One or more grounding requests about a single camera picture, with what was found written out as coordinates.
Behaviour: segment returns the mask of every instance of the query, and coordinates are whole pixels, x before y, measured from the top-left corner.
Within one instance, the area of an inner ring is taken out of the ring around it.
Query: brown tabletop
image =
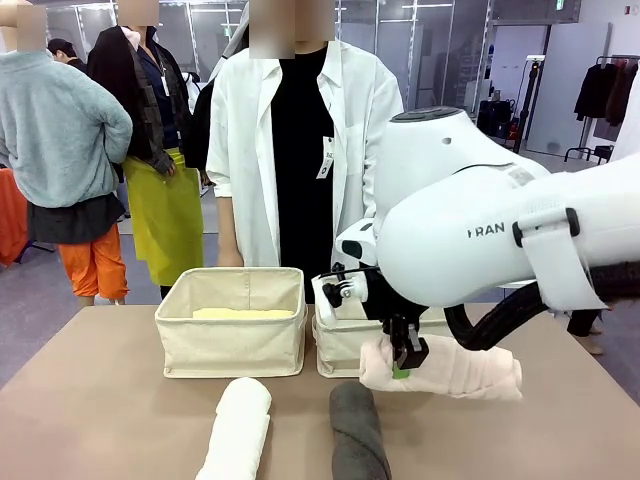
[[[0,391],[0,479],[195,477],[228,380],[165,379],[154,311],[84,309]],[[522,362],[522,403],[376,394],[394,479],[640,478],[640,409],[560,325],[541,315],[504,346]],[[264,380],[260,479],[331,479],[338,381],[315,360],[309,348],[301,375]]]

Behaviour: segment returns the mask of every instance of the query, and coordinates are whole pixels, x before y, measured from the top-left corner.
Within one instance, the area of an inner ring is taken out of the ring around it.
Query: white rolled towel
[[[429,355],[407,378],[393,378],[389,337],[367,342],[360,355],[360,382],[371,390],[432,392],[454,398],[521,400],[522,368],[509,350],[471,352],[454,338],[423,335]]]
[[[253,378],[226,388],[216,408],[209,452],[196,480],[255,480],[269,429],[271,395]]]

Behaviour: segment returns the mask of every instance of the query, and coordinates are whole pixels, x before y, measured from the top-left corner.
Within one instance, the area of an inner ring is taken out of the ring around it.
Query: gray rolled towel
[[[359,382],[337,386],[331,392],[329,412],[333,480],[391,480],[371,390]]]

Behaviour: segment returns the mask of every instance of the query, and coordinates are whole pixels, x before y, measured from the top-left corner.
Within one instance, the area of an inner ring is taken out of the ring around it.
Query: white price tag
[[[169,85],[167,85],[167,77],[162,76],[162,86],[164,87],[164,94],[169,97]]]
[[[327,175],[329,175],[329,171],[331,171],[331,165],[333,165],[333,138],[322,137],[322,143],[324,145],[324,154],[322,155],[322,165],[320,166],[320,171],[318,172],[316,180],[327,178]]]

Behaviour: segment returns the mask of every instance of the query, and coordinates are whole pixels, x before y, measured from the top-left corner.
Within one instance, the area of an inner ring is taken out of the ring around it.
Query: black skirt
[[[113,193],[63,208],[44,208],[29,203],[29,239],[61,245],[91,243],[106,235],[124,211]]]

